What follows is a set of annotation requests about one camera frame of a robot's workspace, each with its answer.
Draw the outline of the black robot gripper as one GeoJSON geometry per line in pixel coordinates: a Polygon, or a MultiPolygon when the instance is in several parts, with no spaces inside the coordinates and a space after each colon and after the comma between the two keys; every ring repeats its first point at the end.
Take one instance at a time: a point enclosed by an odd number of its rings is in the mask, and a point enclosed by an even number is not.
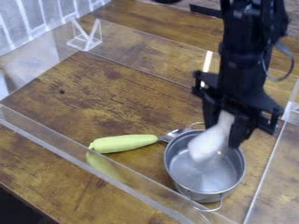
{"type": "Polygon", "coordinates": [[[273,47],[239,49],[219,44],[219,72],[192,73],[192,93],[201,98],[204,125],[208,129],[224,110],[235,116],[228,147],[236,149],[255,129],[272,135],[283,107],[264,90],[273,47]]]}

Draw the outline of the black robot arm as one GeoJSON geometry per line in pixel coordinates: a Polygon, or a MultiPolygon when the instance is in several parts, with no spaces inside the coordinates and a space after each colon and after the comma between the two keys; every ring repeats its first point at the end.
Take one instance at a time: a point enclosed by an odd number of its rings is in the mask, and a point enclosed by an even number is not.
{"type": "Polygon", "coordinates": [[[219,121],[220,112],[235,116],[228,146],[237,148],[255,129],[272,134],[284,109],[264,90],[272,50],[285,51],[279,39],[285,35],[288,16],[284,0],[219,0],[224,23],[219,43],[219,71],[193,72],[192,93],[201,98],[204,124],[219,121]]]}

